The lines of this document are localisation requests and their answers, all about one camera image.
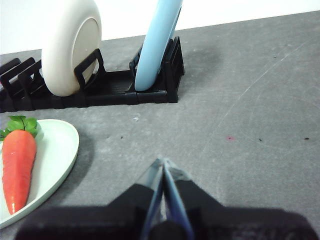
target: plate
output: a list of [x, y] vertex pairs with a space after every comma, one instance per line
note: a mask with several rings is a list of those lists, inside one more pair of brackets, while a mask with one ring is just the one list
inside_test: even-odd
[[[101, 19], [94, 0], [56, 0], [52, 4], [41, 52], [42, 74], [50, 92], [65, 97], [80, 89], [75, 67], [99, 48]], [[83, 72], [86, 83], [95, 66], [93, 62]]]
[[144, 38], [134, 88], [148, 90], [156, 81], [169, 39], [172, 38], [183, 0], [159, 0]]
[[[26, 205], [13, 215], [8, 211], [1, 181], [1, 229], [20, 220], [48, 199], [63, 183], [75, 163], [79, 147], [76, 128], [68, 122], [57, 119], [38, 120], [38, 124], [41, 131], [35, 138], [37, 152], [28, 200]], [[0, 162], [2, 179], [2, 159]]]

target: gray countertop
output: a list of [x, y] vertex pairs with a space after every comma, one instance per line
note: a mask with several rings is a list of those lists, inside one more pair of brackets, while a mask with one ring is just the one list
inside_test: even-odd
[[[320, 234], [319, 23], [316, 11], [177, 31], [178, 103], [17, 112], [68, 121], [80, 136], [72, 171], [38, 209], [108, 204], [167, 157], [222, 204], [298, 212]], [[103, 41], [106, 69], [128, 69], [143, 39]], [[41, 51], [1, 62], [14, 57], [39, 60]]]

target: orange carrot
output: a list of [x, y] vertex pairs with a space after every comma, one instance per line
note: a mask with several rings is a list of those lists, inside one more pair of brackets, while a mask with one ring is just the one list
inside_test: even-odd
[[31, 171], [37, 152], [34, 136], [37, 134], [35, 118], [11, 116], [8, 128], [1, 131], [3, 141], [3, 192], [10, 214], [22, 209], [27, 202]]

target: white wall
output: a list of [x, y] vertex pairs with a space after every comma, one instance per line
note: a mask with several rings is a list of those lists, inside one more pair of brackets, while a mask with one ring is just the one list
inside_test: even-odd
[[[146, 34], [158, 0], [95, 1], [102, 39], [107, 40]], [[0, 53], [40, 49], [46, 16], [54, 4], [55, 0], [0, 0]], [[184, 0], [176, 29], [317, 10], [320, 0]]]

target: green leaves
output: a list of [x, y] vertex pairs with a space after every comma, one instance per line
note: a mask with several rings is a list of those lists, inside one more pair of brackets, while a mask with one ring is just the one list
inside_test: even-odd
[[3, 141], [9, 133], [11, 132], [8, 128], [6, 128], [5, 130], [0, 130], [0, 141]]
[[34, 117], [26, 118], [26, 116], [10, 116], [10, 121], [7, 123], [5, 130], [0, 130], [0, 141], [3, 141], [5, 137], [14, 130], [25, 130], [32, 134], [35, 138], [37, 131], [37, 120]]

